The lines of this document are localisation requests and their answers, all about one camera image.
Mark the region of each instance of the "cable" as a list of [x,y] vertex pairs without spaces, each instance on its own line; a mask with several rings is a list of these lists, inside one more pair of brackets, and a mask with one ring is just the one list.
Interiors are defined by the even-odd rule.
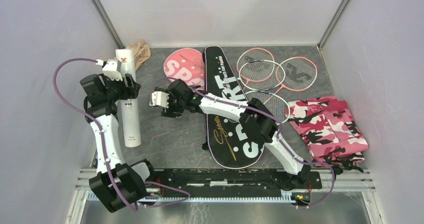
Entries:
[[303,202],[303,203],[304,203],[304,204],[306,204],[306,205],[309,205],[309,203],[310,203],[310,202],[306,202],[306,201],[304,201],[304,200],[302,200],[302,199],[299,199],[299,201]]
[[[89,58],[72,58],[69,59],[67,61],[62,62],[62,64],[60,64],[56,70],[54,71],[53,74],[53,88],[54,91],[56,92],[56,94],[59,96],[60,100],[62,100],[62,102],[64,102],[66,105],[68,105],[69,107],[71,107],[72,109],[74,109],[75,111],[83,114],[84,116],[88,117],[90,120],[92,120],[98,127],[98,130],[100,131],[100,138],[101,138],[101,146],[103,149],[103,157],[105,159],[105,165],[106,165],[106,170],[107,170],[107,175],[109,176],[110,182],[112,183],[113,189],[116,191],[116,194],[119,196],[119,198],[122,200],[122,202],[129,207],[132,211],[138,211],[138,204],[136,203],[135,206],[132,206],[127,199],[125,199],[124,195],[122,194],[122,192],[119,190],[117,183],[115,182],[115,179],[113,177],[112,174],[112,170],[111,170],[111,165],[110,163],[107,161],[108,160],[108,153],[106,151],[106,141],[105,141],[105,135],[102,129],[102,125],[100,124],[100,122],[98,120],[96,120],[96,118],[94,118],[94,116],[88,114],[87,112],[77,108],[76,106],[72,105],[69,101],[67,101],[61,94],[61,92],[58,89],[58,85],[57,85],[57,77],[58,77],[58,73],[59,70],[66,64],[70,63],[70,62],[74,62],[74,61],[88,61],[88,62],[93,62],[93,63],[97,63],[97,60],[94,59],[89,59]],[[190,193],[188,193],[185,190],[180,190],[180,189],[176,189],[167,185],[163,185],[160,183],[156,183],[153,181],[145,181],[145,184],[154,184],[163,188],[167,188],[176,192],[180,192],[180,193],[184,193],[187,195],[187,197],[185,197],[184,199],[178,200],[178,201],[173,201],[173,202],[169,202],[166,204],[162,204],[162,205],[152,205],[152,206],[147,206],[149,208],[158,208],[158,207],[164,207],[164,206],[168,206],[168,205],[173,205],[173,204],[177,204],[177,203],[181,203],[186,201],[187,199],[189,199],[191,197]]]
[[310,180],[307,181],[307,185],[308,185],[308,188],[307,188],[306,195],[309,195],[309,194],[311,194],[311,191],[312,191],[312,186],[311,186]]
[[[168,80],[177,80],[176,78],[173,78],[173,77],[163,77],[163,78],[160,78],[160,79],[157,79],[154,83],[153,83],[153,87],[151,88],[151,94],[150,94],[150,104],[152,104],[153,102],[152,102],[152,93],[154,92],[154,90],[155,90],[155,86],[156,86],[156,83],[158,83],[159,81],[161,81],[161,80],[165,80],[165,79],[168,79]],[[282,132],[282,130],[283,130],[283,123],[278,119],[278,118],[276,118],[275,116],[273,116],[273,115],[270,115],[270,114],[268,114],[268,113],[266,113],[266,112],[264,112],[264,111],[261,111],[261,110],[258,110],[258,109],[256,109],[256,108],[253,108],[253,107],[250,107],[250,106],[246,106],[246,105],[237,105],[237,104],[234,104],[234,103],[231,103],[231,102],[229,102],[229,101],[225,101],[225,100],[219,100],[219,99],[217,99],[217,100],[215,100],[214,98],[212,98],[212,97],[210,97],[210,96],[208,96],[208,95],[205,95],[205,94],[203,94],[203,93],[201,93],[200,91],[198,91],[198,90],[196,90],[196,89],[193,89],[193,88],[191,88],[191,90],[193,91],[193,92],[195,92],[196,94],[198,94],[198,95],[200,95],[201,97],[204,97],[204,98],[207,98],[207,99],[209,99],[209,100],[214,100],[214,101],[216,101],[216,102],[219,102],[219,103],[223,103],[223,104],[227,104],[227,105],[230,105],[230,106],[234,106],[234,107],[240,107],[240,108],[244,108],[244,109],[248,109],[248,110],[252,110],[252,111],[254,111],[254,112],[257,112],[257,113],[259,113],[259,114],[262,114],[262,115],[264,115],[265,117],[267,117],[267,118],[271,118],[272,120],[274,120],[275,122],[277,122],[277,123],[279,123],[280,124],[280,129],[277,131],[277,133],[276,133],[276,135],[278,136],[278,135],[280,135],[281,134],[281,132]],[[305,209],[308,209],[308,208],[311,208],[311,207],[314,207],[314,206],[317,206],[317,205],[319,205],[319,204],[321,204],[322,202],[324,202],[327,198],[329,198],[329,196],[331,195],[331,193],[333,192],[333,189],[334,189],[334,185],[335,185],[335,182],[336,182],[336,175],[335,175],[335,173],[334,173],[334,170],[333,170],[333,168],[332,168],[332,166],[330,165],[330,164],[328,164],[328,163],[326,163],[326,162],[320,162],[320,161],[318,161],[318,162],[312,162],[312,163],[309,163],[309,162],[305,162],[305,161],[302,161],[302,160],[299,160],[297,157],[296,157],[296,155],[294,154],[294,153],[292,153],[292,151],[287,147],[289,144],[286,142],[286,140],[284,140],[284,138],[283,137],[281,137],[281,139],[279,139],[278,140],[279,142],[280,142],[280,144],[284,147],[284,149],[291,155],[291,157],[293,157],[293,159],[295,160],[295,161],[297,161],[298,163],[301,163],[301,164],[303,164],[303,165],[308,165],[308,166],[315,166],[315,165],[323,165],[323,166],[325,166],[325,167],[328,167],[329,169],[330,169],[330,171],[331,171],[331,176],[332,176],[332,181],[331,181],[331,187],[330,187],[330,190],[329,190],[329,192],[328,192],[328,194],[322,199],[322,200],[320,200],[320,201],[318,201],[318,202],[316,202],[316,203],[314,203],[314,204],[312,204],[312,205],[310,205],[310,206],[307,206],[307,207],[302,207],[301,206],[301,208],[305,208]]]
[[174,205],[174,204],[177,204],[177,203],[182,203],[184,201],[187,201],[192,196],[192,195],[190,195],[190,193],[188,191],[180,190],[180,189],[177,189],[177,188],[173,188],[173,187],[170,187],[170,186],[167,186],[167,185],[164,185],[164,184],[160,184],[160,183],[157,183],[157,182],[154,182],[154,181],[148,181],[147,180],[144,183],[145,184],[153,184],[153,185],[156,185],[156,186],[159,186],[159,187],[163,187],[163,188],[166,188],[166,189],[169,189],[169,190],[173,190],[173,191],[176,191],[176,192],[179,192],[179,193],[184,193],[184,194],[187,195],[186,197],[184,197],[181,200],[176,200],[176,201],[172,201],[172,202],[168,202],[168,203],[164,203],[164,204],[159,204],[159,205],[142,205],[145,208],[161,208],[161,207],[165,207],[165,206],[169,206],[169,205]]

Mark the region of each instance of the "white cylindrical tube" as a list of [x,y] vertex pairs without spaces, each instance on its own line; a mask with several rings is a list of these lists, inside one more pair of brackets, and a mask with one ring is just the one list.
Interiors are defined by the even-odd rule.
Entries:
[[[134,50],[117,49],[116,58],[120,60],[120,73],[125,78],[125,74],[131,74],[136,81],[136,66],[134,61]],[[134,148],[142,143],[140,135],[139,105],[137,99],[120,100],[120,110],[122,113],[122,127],[125,146]]]

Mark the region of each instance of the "white wall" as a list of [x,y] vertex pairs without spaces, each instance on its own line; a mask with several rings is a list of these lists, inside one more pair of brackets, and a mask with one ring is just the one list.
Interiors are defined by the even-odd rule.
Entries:
[[341,0],[101,0],[124,45],[317,44]]
[[369,142],[388,223],[423,223],[423,0],[351,0],[324,61]]
[[[114,56],[115,46],[90,0],[0,0],[0,222],[64,223],[94,135],[56,96],[63,61]],[[59,89],[82,107],[81,78],[98,68],[73,63]]]

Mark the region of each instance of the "gray work surface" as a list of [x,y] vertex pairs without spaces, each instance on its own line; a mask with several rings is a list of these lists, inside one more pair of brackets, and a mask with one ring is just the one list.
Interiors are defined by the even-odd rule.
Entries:
[[[312,193],[312,202],[326,193]],[[81,224],[370,224],[360,192],[333,193],[321,205],[296,210],[288,203],[182,202],[161,208],[109,213],[87,201]]]
[[[237,60],[251,47],[223,47],[226,57],[236,77]],[[136,72],[136,81],[141,84],[138,96],[141,145],[128,148],[124,145],[122,127],[119,127],[120,143],[124,160],[135,163],[148,159],[154,168],[222,168],[207,150],[202,150],[206,141],[206,116],[186,111],[182,118],[161,117],[162,109],[149,106],[149,95],[153,83],[165,77],[164,62],[179,48],[153,48],[151,57]],[[204,47],[195,48],[200,52]],[[287,102],[333,95],[333,88],[327,75],[324,62],[316,46],[267,46],[275,58],[282,61],[302,56],[312,60],[318,69],[314,84],[305,91],[295,92],[282,89],[278,95]],[[170,82],[160,81],[157,86],[166,88]],[[308,149],[289,123],[284,123],[283,136],[295,152],[305,160],[310,160]],[[250,168],[282,168],[278,160],[264,148],[260,160]]]

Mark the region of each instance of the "badminton racket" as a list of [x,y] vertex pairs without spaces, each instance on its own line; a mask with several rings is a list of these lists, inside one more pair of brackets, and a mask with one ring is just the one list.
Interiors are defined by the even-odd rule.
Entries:
[[274,93],[251,90],[246,92],[246,98],[249,101],[252,100],[252,98],[259,99],[259,101],[265,105],[271,114],[278,118],[282,123],[285,123],[289,119],[289,104],[286,100]]
[[237,60],[237,72],[240,71],[240,68],[246,64],[250,63],[252,61],[260,61],[260,60],[269,60],[269,61],[275,61],[273,54],[264,48],[260,47],[254,47],[250,48],[249,50],[245,51]]
[[294,92],[304,91],[310,88],[317,79],[317,65],[306,57],[292,57],[283,61],[280,65],[285,70],[285,79],[275,94],[283,88]]
[[272,60],[254,60],[242,65],[238,71],[241,83],[253,91],[266,91],[281,85],[286,72]]

